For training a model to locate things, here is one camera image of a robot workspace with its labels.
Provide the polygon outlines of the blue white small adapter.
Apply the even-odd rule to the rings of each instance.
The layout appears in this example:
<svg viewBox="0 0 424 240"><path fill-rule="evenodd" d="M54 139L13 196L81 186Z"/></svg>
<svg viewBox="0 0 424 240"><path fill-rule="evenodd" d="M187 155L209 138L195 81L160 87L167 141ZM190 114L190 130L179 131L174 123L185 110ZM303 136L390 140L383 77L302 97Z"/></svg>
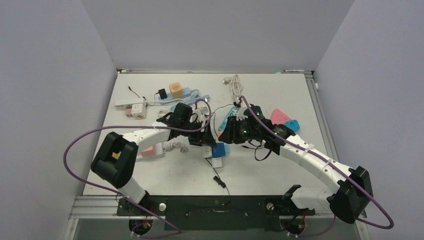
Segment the blue white small adapter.
<svg viewBox="0 0 424 240"><path fill-rule="evenodd" d="M211 148L212 158L221 158L227 155L226 144L219 142Z"/></svg>

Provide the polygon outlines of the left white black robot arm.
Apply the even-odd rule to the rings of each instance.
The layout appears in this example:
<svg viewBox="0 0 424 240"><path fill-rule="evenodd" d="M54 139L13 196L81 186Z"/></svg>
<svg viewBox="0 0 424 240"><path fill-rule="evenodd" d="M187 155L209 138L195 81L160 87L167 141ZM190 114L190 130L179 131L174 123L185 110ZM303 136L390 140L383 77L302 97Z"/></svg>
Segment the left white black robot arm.
<svg viewBox="0 0 424 240"><path fill-rule="evenodd" d="M187 137L190 145L217 146L210 119L191 121L193 114L191 106L178 103L174 111L146 128L125 134L108 133L91 163L91 171L130 199L129 208L136 215L145 214L149 208L149 194L133 178L139 153L179 136Z"/></svg>

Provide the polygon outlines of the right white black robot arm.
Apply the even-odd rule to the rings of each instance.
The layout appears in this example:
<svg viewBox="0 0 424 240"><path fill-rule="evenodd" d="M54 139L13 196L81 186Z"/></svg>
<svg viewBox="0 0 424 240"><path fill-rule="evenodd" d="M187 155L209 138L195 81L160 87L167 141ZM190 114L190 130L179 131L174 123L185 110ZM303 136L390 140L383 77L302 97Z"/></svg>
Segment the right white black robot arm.
<svg viewBox="0 0 424 240"><path fill-rule="evenodd" d="M264 118L259 106L240 110L242 116L229 116L218 139L226 144L255 140L275 153L298 164L320 180L324 188L300 186L283 199L289 214L310 209L331 211L341 221L353 224L369 204L373 189L369 172L361 166L352 168L318 151L284 124Z"/></svg>

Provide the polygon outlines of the teal usb charger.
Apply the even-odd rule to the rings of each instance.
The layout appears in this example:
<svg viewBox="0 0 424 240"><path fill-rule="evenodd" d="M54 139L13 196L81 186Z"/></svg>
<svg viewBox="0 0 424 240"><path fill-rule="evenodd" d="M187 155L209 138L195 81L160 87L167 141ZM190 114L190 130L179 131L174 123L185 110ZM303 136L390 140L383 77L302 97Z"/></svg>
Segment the teal usb charger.
<svg viewBox="0 0 424 240"><path fill-rule="evenodd" d="M225 154L229 155L230 154L230 146L228 144L224 144L224 149L225 149Z"/></svg>

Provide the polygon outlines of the teal power strip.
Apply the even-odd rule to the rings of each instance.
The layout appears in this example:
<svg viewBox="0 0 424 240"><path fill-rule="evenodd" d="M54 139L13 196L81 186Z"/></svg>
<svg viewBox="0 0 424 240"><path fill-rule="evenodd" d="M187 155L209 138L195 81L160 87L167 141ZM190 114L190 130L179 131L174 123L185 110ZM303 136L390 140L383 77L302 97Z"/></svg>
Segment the teal power strip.
<svg viewBox="0 0 424 240"><path fill-rule="evenodd" d="M218 126L218 132L223 132L227 126L228 123L228 118L229 117L236 117L238 114L238 110L237 109L232 109L230 110L227 115L224 117L224 119L222 120L221 124Z"/></svg>

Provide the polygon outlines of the white charger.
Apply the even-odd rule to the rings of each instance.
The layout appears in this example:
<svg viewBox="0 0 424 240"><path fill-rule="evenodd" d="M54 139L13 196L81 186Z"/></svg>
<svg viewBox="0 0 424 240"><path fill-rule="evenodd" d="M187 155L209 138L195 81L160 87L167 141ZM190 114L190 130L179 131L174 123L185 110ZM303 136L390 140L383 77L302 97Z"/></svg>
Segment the white charger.
<svg viewBox="0 0 424 240"><path fill-rule="evenodd" d="M201 153L203 158L211 158L213 156L212 147L207 145L202 146Z"/></svg>

